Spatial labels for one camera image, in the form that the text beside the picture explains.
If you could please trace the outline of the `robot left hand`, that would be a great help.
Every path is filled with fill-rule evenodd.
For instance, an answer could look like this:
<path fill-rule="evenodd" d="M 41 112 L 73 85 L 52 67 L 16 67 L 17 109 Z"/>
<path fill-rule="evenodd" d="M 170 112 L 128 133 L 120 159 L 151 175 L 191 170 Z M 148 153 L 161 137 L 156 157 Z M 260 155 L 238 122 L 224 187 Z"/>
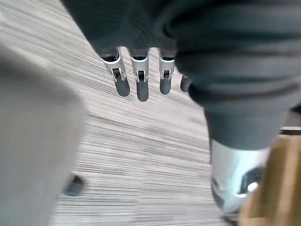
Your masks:
<path fill-rule="evenodd" d="M 259 185 L 287 114 L 301 103 L 298 0 L 64 0 L 117 93 L 130 87 L 120 48 L 132 61 L 137 97 L 149 97 L 149 50 L 158 49 L 160 92 L 174 69 L 205 114 L 211 191 L 235 212 Z"/>

